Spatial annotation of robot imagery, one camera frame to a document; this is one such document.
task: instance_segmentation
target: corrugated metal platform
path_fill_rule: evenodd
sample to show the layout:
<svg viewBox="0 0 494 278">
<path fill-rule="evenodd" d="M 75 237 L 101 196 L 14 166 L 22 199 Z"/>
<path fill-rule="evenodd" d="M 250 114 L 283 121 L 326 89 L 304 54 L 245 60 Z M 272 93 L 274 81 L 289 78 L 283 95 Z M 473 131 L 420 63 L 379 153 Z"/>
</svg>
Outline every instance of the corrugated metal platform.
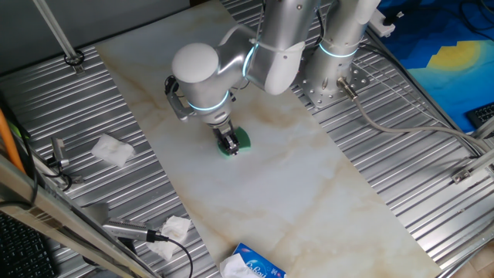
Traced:
<svg viewBox="0 0 494 278">
<path fill-rule="evenodd" d="M 260 1 L 222 3 L 239 23 L 254 26 L 259 21 Z M 308 42 L 318 35 L 319 23 L 314 19 Z M 82 76 L 76 76 L 58 58 L 0 79 L 0 90 L 32 134 L 32 147 L 47 158 L 52 153 L 50 137 L 64 139 L 71 157 L 66 170 L 82 175 L 85 181 L 67 194 L 81 206 L 107 202 L 112 216 L 150 221 L 156 227 L 170 215 L 188 217 L 98 53 L 93 47 L 83 51 L 86 73 Z M 357 57 L 355 63 L 361 63 L 380 81 L 371 77 L 370 86 L 360 92 L 362 104 L 378 123 L 389 127 L 435 123 L 409 104 L 425 109 L 423 96 L 389 62 L 365 52 Z M 487 174 L 464 185 L 452 182 L 453 172 L 471 161 L 471 154 L 460 142 L 435 132 L 384 134 L 368 127 L 349 100 L 316 111 L 296 86 L 294 92 L 441 267 L 473 248 L 463 243 L 494 219 L 494 187 Z M 438 111 L 429 113 L 443 120 Z M 132 144 L 137 155 L 123 168 L 96 159 L 90 149 L 103 133 Z M 81 277 L 93 270 L 72 250 L 51 243 L 61 277 Z M 195 277 L 220 277 L 193 226 L 185 246 L 194 258 Z M 166 262 L 142 242 L 136 247 L 145 262 L 167 277 L 188 273 L 188 260 L 182 251 Z"/>
</svg>

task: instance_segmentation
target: tissue box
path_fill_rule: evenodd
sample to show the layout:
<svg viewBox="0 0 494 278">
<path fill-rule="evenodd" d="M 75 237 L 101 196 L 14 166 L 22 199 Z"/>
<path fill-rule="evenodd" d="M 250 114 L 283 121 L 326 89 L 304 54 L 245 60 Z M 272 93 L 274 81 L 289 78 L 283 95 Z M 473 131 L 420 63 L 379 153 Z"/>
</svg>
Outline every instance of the tissue box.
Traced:
<svg viewBox="0 0 494 278">
<path fill-rule="evenodd" d="M 233 255 L 240 254 L 244 263 L 259 277 L 262 278 L 286 278 L 286 273 L 273 265 L 267 259 L 250 249 L 247 245 L 240 243 Z"/>
</svg>

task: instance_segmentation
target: black keyboard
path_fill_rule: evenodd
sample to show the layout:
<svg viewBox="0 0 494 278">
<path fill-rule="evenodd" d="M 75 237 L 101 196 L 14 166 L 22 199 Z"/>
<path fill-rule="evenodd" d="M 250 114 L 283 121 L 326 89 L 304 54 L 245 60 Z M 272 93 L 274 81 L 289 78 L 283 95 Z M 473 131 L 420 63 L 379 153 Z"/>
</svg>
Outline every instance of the black keyboard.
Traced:
<svg viewBox="0 0 494 278">
<path fill-rule="evenodd" d="M 55 262 L 46 240 L 34 229 L 0 212 L 1 277 L 52 278 Z"/>
<path fill-rule="evenodd" d="M 470 120 L 470 123 L 472 123 L 475 129 L 479 128 L 490 118 L 494 117 L 494 103 L 469 111 L 466 113 L 466 117 Z M 486 138 L 493 136 L 494 132 L 487 135 Z"/>
</svg>

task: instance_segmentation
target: gray hose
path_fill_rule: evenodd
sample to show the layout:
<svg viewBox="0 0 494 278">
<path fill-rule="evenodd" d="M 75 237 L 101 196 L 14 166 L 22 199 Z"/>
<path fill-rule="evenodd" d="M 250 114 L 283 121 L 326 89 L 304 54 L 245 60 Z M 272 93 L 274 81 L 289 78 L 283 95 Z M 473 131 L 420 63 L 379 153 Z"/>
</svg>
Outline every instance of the gray hose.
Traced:
<svg viewBox="0 0 494 278">
<path fill-rule="evenodd" d="M 484 152 L 490 151 L 489 146 L 485 142 L 483 142 L 481 140 L 477 140 L 474 137 L 469 136 L 467 134 L 464 134 L 461 131 L 457 131 L 457 130 L 454 130 L 454 129 L 451 129 L 451 128 L 448 128 L 448 127 L 389 128 L 389 127 L 380 126 L 379 124 L 376 124 L 369 117 L 369 115 L 367 115 L 367 113 L 365 113 L 365 110 L 362 107 L 362 104 L 360 104 L 360 101 L 357 98 L 354 99 L 354 103 L 355 103 L 355 105 L 357 105 L 358 110 L 362 113 L 362 116 L 364 116 L 365 120 L 367 120 L 367 122 L 369 122 L 369 124 L 371 126 L 375 127 L 376 129 L 378 129 L 380 131 L 390 132 L 390 133 L 407 133 L 407 132 L 419 132 L 419 131 L 442 131 L 442 132 L 445 132 L 445 133 L 449 133 L 449 134 L 453 134 L 453 135 L 462 137 L 465 140 L 469 141 L 470 143 L 479 146 Z"/>
</svg>

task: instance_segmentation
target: white marble surface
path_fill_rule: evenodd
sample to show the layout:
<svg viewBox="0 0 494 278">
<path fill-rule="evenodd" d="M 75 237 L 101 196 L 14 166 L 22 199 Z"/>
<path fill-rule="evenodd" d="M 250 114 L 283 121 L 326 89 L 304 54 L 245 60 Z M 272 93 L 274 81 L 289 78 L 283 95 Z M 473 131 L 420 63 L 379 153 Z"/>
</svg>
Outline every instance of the white marble surface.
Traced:
<svg viewBox="0 0 494 278">
<path fill-rule="evenodd" d="M 163 93 L 174 53 L 235 24 L 209 2 L 96 47 L 217 264 L 239 242 L 301 277 L 434 277 L 439 267 L 291 92 L 236 94 L 252 149 L 221 156 Z"/>
</svg>

